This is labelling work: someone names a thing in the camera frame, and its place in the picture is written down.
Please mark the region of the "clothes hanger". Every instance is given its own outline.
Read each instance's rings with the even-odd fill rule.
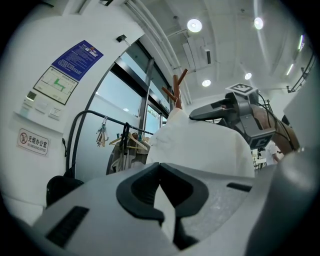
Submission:
[[[128,137],[129,137],[131,140],[133,140],[135,143],[137,143],[137,144],[138,144],[141,148],[143,148],[144,150],[148,150],[145,145],[143,145],[142,143],[140,143],[139,141],[137,141],[137,140],[133,137],[133,135],[132,135],[131,132],[128,133]],[[115,144],[115,143],[118,142],[118,141],[120,141],[121,138],[122,138],[122,137],[119,137],[119,138],[111,141],[111,142],[109,143],[109,145],[119,146],[119,145],[117,145],[117,144]],[[140,149],[140,147],[127,146],[127,148],[130,148],[130,149]]]
[[[149,147],[151,147],[151,144],[149,143],[149,138],[145,137],[144,135],[141,135],[141,140],[147,144]]]
[[[147,147],[145,145],[143,145],[141,142],[137,141],[133,136],[132,133],[129,132],[128,133],[128,137],[133,140],[135,143],[137,143],[141,148],[143,148],[144,150],[148,150]]]
[[[106,128],[107,119],[108,119],[107,116],[105,116],[103,118],[103,122],[101,124],[101,127],[96,132],[96,134],[98,134],[98,137],[96,139],[98,147],[100,147],[100,146],[105,147],[106,146],[106,141],[109,139],[108,133],[107,133],[107,128]]]

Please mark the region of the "white wall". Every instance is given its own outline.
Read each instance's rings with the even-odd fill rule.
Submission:
[[[46,205],[49,179],[65,171],[62,137],[68,139],[73,118],[85,109],[102,76],[128,48],[125,42],[119,43],[115,38],[125,34],[126,41],[132,44],[143,35],[143,30],[119,6],[106,7],[98,1],[93,3],[90,12],[64,16],[55,12],[55,8],[39,5],[17,29],[1,60],[0,187],[7,198],[9,210],[30,224],[40,214],[39,209]],[[84,75],[66,106],[58,104],[63,109],[63,133],[15,114],[14,110],[20,108],[25,95],[50,64],[82,40],[88,41],[104,56]],[[45,98],[50,104],[57,104],[36,93],[37,97]],[[31,112],[41,115],[34,109]],[[41,120],[43,125],[49,126],[50,118],[47,115],[41,115]],[[51,139],[48,157],[17,147],[20,128]]]
[[[297,94],[298,92],[288,93],[284,90],[277,91],[277,93],[273,94],[270,100],[270,106],[272,108],[273,113],[279,120],[281,120],[284,117],[284,109]]]

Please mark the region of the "hanging clothes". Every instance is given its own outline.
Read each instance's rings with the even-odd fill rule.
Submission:
[[[121,141],[116,143],[116,146],[114,147],[111,156],[111,165],[110,168],[107,170],[108,174],[117,173],[120,171],[124,171],[133,167],[138,167],[146,164],[148,153],[150,150],[150,145],[144,142],[143,140],[140,141],[147,150],[143,148],[138,148],[137,143],[135,143],[131,139],[126,140],[127,145],[127,154],[125,154],[124,149],[121,148],[120,145]]]

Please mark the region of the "ceiling pipe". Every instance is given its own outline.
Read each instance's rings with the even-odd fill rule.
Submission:
[[[172,37],[172,36],[176,36],[176,35],[179,35],[179,34],[181,34],[181,33],[187,32],[187,31],[188,31],[187,29],[181,29],[181,30],[179,30],[179,31],[173,32],[173,33],[171,33],[171,34],[168,34],[166,37],[167,37],[167,38],[170,38],[170,37]]]
[[[169,51],[171,53],[171,56],[173,56],[173,59],[176,62],[176,67],[173,68],[173,70],[178,69],[180,71],[180,73],[183,73],[183,70],[181,68],[180,62],[177,58],[177,55],[175,53],[175,50],[173,49],[171,43],[168,40],[168,37],[166,36],[165,32],[163,31],[163,29],[161,28],[161,26],[159,25],[159,23],[156,21],[155,17],[151,14],[151,12],[148,10],[148,8],[141,2],[141,0],[134,0],[134,2],[142,8],[142,10],[145,12],[145,14],[147,15],[148,18],[150,18],[151,22],[153,23],[153,25],[155,26],[155,28],[159,31],[160,33],[160,37],[165,41],[165,43],[167,44]],[[187,85],[186,80],[183,80],[183,84],[184,84],[184,88],[185,88],[185,92],[186,92],[186,101],[187,104],[192,104],[192,99],[190,96],[190,91]]]
[[[129,0],[125,4],[137,16],[137,18],[146,26],[149,32],[154,36],[155,40],[158,42],[160,48],[162,49],[165,57],[167,58],[170,66],[173,69],[176,69],[174,68],[175,66],[174,60],[172,59],[167,47],[164,45],[164,42],[160,39],[158,33],[154,30],[153,26],[150,24],[147,17],[140,11],[140,9],[132,1]],[[182,92],[183,99],[187,102],[187,104],[191,104],[191,103],[188,103],[189,99],[187,98],[185,90],[181,90],[181,92]]]

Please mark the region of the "wall switch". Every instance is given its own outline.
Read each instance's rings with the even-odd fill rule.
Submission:
[[[62,114],[62,110],[61,110],[61,109],[59,109],[59,108],[57,108],[57,107],[53,107],[53,108],[50,110],[49,117],[50,117],[50,118],[53,118],[53,119],[56,119],[56,120],[59,120],[61,114]]]
[[[48,103],[44,101],[36,101],[35,102],[35,109],[39,112],[45,114],[47,111]]]
[[[33,108],[34,106],[34,101],[32,99],[29,98],[25,98],[23,101],[23,104],[26,104],[27,106],[29,106],[30,108]]]

